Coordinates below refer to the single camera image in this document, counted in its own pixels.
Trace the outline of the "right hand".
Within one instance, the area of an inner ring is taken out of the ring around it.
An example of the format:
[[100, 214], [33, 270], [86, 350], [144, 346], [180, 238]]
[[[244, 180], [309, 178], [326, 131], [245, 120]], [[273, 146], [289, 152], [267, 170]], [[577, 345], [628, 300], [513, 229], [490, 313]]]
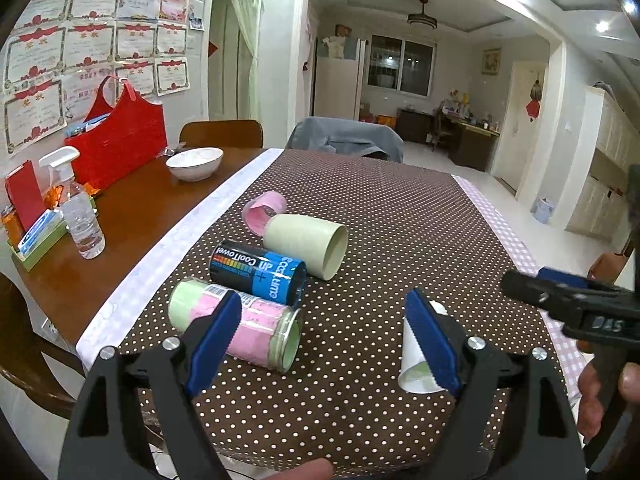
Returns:
[[[638, 404], [640, 396], [640, 367], [626, 363], [618, 380], [618, 391], [629, 403]], [[582, 398], [579, 403], [577, 430], [586, 438], [594, 437], [601, 427], [604, 408], [598, 399], [602, 384], [592, 363], [589, 363], [578, 378], [578, 389]]]

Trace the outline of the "left hand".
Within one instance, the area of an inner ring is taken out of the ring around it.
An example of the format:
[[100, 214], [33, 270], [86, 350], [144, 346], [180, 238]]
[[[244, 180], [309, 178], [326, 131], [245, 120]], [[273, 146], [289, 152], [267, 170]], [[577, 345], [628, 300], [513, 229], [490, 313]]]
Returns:
[[317, 458], [293, 469], [279, 471], [266, 480], [331, 480], [333, 465], [325, 458]]

